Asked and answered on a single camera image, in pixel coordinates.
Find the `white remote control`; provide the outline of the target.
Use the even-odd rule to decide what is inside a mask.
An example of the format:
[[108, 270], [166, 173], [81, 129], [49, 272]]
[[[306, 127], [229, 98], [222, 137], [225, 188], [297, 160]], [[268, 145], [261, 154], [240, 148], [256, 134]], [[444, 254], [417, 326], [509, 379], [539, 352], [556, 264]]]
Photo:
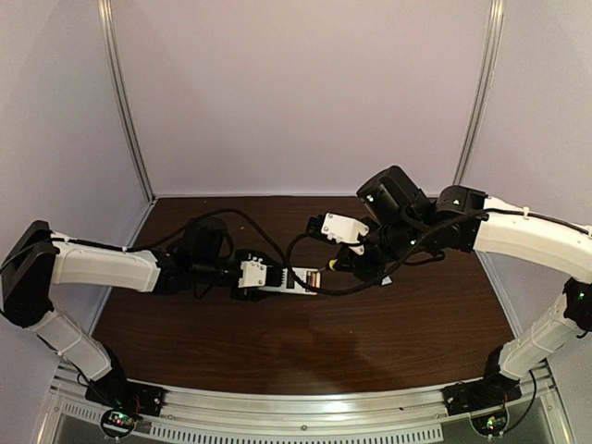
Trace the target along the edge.
[[266, 283], [263, 287], [259, 287], [259, 290], [294, 295], [316, 295], [321, 286], [321, 278], [318, 288], [311, 287], [307, 283], [307, 273], [311, 271], [318, 270], [296, 267], [294, 273], [298, 279], [295, 279], [287, 268], [269, 267], [266, 274]]

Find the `orange batteries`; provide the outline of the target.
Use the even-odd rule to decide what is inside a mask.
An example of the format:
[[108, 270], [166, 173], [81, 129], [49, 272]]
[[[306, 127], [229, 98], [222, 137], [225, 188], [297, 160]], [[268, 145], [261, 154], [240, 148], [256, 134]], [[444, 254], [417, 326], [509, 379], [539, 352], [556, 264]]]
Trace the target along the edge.
[[320, 278], [321, 274], [318, 271], [307, 273], [307, 283], [313, 288], [318, 288], [320, 286]]

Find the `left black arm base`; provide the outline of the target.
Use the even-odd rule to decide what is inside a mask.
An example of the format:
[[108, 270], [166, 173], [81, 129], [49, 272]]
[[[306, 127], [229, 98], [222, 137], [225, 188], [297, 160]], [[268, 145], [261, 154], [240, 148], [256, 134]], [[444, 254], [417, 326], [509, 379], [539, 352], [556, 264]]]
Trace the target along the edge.
[[165, 390], [154, 385], [131, 382], [112, 350], [106, 348], [111, 371], [98, 381], [87, 382], [84, 398], [125, 413], [159, 417]]

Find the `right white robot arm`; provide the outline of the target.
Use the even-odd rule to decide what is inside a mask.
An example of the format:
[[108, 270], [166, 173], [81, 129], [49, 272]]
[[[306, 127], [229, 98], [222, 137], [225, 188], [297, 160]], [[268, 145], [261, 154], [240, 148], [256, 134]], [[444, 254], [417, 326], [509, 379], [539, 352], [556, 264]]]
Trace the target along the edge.
[[591, 229], [533, 213], [460, 185], [429, 198], [398, 166], [370, 178], [358, 191], [371, 217], [327, 215], [321, 232], [342, 245], [332, 269], [360, 280], [383, 275], [389, 262], [415, 253], [451, 249], [497, 253], [555, 269], [568, 280], [550, 308], [518, 338], [493, 351], [484, 377], [517, 381], [571, 338], [591, 331]]

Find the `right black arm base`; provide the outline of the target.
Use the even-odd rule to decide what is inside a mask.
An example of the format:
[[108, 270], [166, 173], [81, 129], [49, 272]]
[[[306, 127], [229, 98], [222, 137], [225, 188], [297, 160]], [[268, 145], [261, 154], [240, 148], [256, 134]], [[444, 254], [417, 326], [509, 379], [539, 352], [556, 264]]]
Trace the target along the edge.
[[441, 390], [449, 416], [501, 406], [507, 401], [521, 398], [519, 379], [503, 376], [500, 372], [500, 353], [502, 347], [492, 351], [487, 357], [483, 376], [473, 382], [458, 382]]

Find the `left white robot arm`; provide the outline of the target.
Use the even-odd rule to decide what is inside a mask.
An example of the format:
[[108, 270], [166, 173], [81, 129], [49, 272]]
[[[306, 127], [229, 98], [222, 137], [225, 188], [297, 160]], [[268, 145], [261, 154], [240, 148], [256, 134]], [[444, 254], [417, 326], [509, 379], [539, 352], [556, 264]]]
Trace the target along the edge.
[[33, 222], [1, 265], [4, 318], [52, 346], [91, 381], [114, 376], [115, 358], [52, 303], [54, 285], [84, 284], [158, 295], [199, 285], [232, 290], [278, 288], [283, 265], [254, 253], [221, 258], [204, 247], [159, 251], [107, 246], [53, 232]]

